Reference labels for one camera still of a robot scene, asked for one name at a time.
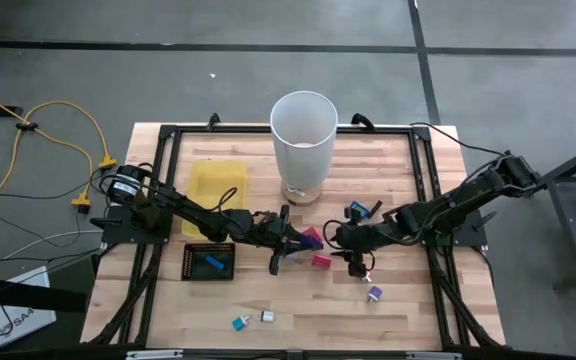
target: wooden table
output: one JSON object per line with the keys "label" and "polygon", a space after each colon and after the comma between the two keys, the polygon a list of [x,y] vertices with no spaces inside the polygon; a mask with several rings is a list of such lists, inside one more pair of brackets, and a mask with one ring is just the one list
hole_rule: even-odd
{"label": "wooden table", "polygon": [[[127,163],[153,160],[160,125],[135,124]],[[442,129],[457,135],[452,126]],[[461,150],[437,132],[432,132],[432,139],[441,188],[447,191],[465,177]],[[419,149],[427,175],[421,144]],[[285,203],[270,134],[184,135],[175,176],[178,191],[185,192],[191,165],[200,160],[247,162],[248,209],[278,212]],[[381,200],[382,211],[417,201],[405,136],[338,135],[321,199],[309,207],[291,207],[290,220],[297,230],[315,226],[321,233],[326,220],[343,220],[343,208],[353,200],[366,206]],[[378,213],[374,221],[380,219]],[[245,245],[237,246],[234,281],[181,282],[183,246],[198,241],[181,233],[181,223],[179,218],[174,220],[171,241],[163,253],[149,347],[440,349],[428,264],[421,246],[393,245],[377,251],[371,285],[349,277],[346,263],[339,258],[333,260],[329,271],[312,267],[311,252],[300,254],[297,261],[282,259],[279,275],[272,276],[268,273],[271,251]],[[126,297],[134,252],[134,245],[120,245],[101,261],[82,341],[97,335]],[[492,337],[503,342],[486,263],[469,248],[455,249],[454,255],[464,301]],[[381,287],[383,295],[379,303],[367,304],[372,285]],[[141,303],[136,308],[133,336]],[[237,316],[262,310],[274,311],[275,322],[251,321],[241,332],[232,328]],[[453,309],[448,305],[446,310],[451,334],[457,339]]]}

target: white cup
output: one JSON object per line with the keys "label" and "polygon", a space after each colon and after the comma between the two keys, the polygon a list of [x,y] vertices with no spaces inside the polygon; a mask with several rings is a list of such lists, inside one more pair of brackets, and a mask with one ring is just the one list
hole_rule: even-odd
{"label": "white cup", "polygon": [[317,187],[330,170],[337,132],[337,109],[311,91],[290,93],[270,113],[275,156],[284,183],[295,190]]}

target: yellow tray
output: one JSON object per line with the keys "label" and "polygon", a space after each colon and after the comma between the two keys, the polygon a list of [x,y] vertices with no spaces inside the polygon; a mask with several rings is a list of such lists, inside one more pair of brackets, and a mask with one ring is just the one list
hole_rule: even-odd
{"label": "yellow tray", "polygon": [[[246,163],[244,161],[197,161],[192,164],[186,196],[210,209],[219,203],[221,196],[231,187],[236,187],[237,193],[226,201],[222,210],[245,208]],[[181,225],[181,232],[205,239],[195,225],[185,220]]]}

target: red block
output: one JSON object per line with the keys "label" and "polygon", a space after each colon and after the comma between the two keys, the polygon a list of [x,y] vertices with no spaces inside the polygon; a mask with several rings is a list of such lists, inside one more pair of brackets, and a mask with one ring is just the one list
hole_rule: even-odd
{"label": "red block", "polygon": [[330,265],[332,265],[332,259],[329,257],[315,255],[312,258],[312,266],[328,270],[330,269]]}
{"label": "red block", "polygon": [[315,230],[314,227],[309,227],[306,231],[304,231],[302,234],[304,235],[308,235],[308,236],[312,236],[315,240],[322,242],[323,240],[321,240],[321,236],[319,236],[319,233],[317,233],[317,230]]}

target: concrete floor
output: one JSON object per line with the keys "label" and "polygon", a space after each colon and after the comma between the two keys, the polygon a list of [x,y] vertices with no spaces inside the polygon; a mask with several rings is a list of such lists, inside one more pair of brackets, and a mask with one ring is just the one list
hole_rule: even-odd
{"label": "concrete floor", "polygon": [[[576,0],[418,0],[418,7],[427,46],[576,48]],[[406,0],[0,0],[0,38],[415,44]],[[510,149],[542,173],[576,153],[576,57],[429,56],[429,65],[441,122],[456,125],[463,141]],[[355,112],[376,123],[428,119],[414,54],[0,49],[0,101],[26,109],[52,99],[78,103],[122,161],[134,122],[207,121],[212,112],[226,122],[266,122],[274,101],[297,89],[328,96],[342,122]],[[93,127],[76,112],[47,109],[36,121],[100,158]],[[0,119],[0,179],[14,134],[12,122]],[[473,151],[464,157],[470,170],[488,159]],[[5,191],[58,194],[83,183],[85,167],[78,154],[28,134]],[[0,198],[0,216],[43,235],[71,231],[69,201]],[[551,290],[574,267],[549,196],[499,199],[485,208],[493,209],[499,213],[487,235],[508,344],[576,355],[576,291]],[[82,228],[91,226],[82,219]],[[0,257],[34,240],[0,223]],[[70,248],[42,245],[26,255],[76,253],[98,242],[85,236]],[[0,277],[29,265],[1,265]]]}

